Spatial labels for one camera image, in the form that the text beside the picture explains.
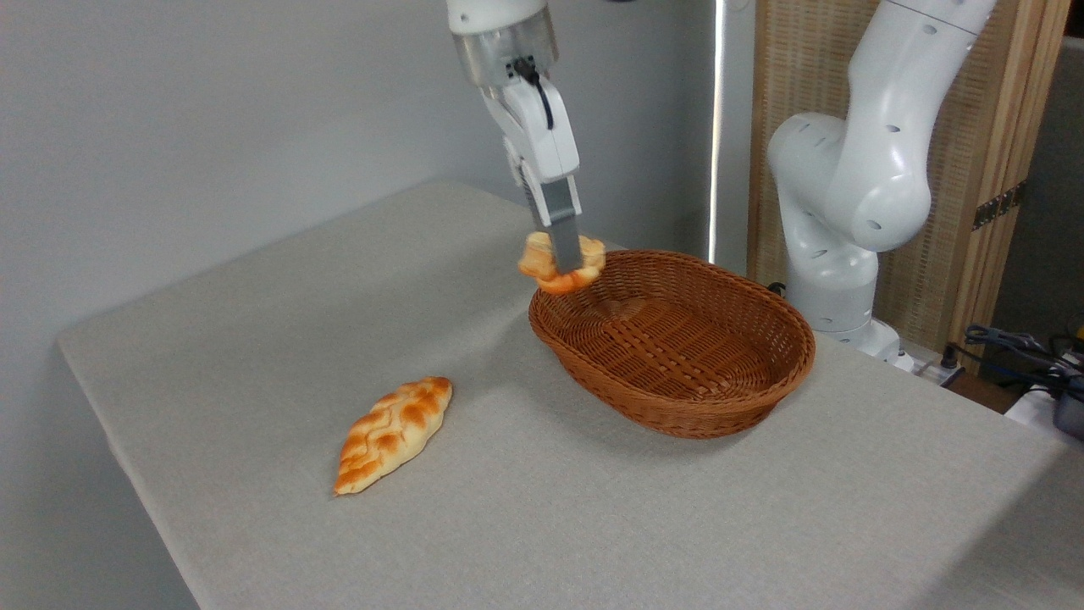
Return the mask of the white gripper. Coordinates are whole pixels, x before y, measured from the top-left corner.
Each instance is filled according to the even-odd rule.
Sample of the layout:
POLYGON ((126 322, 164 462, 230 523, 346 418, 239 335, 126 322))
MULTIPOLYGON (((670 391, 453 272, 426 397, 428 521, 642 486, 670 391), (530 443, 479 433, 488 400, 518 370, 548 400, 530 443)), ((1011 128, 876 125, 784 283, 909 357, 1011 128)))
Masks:
POLYGON ((522 189, 535 231, 549 232, 557 273, 572 273, 583 267, 575 186, 580 157, 562 93, 541 77, 538 85, 519 78, 500 88, 483 86, 481 96, 502 130, 509 171, 522 189), (535 184, 542 184, 547 228, 535 184))

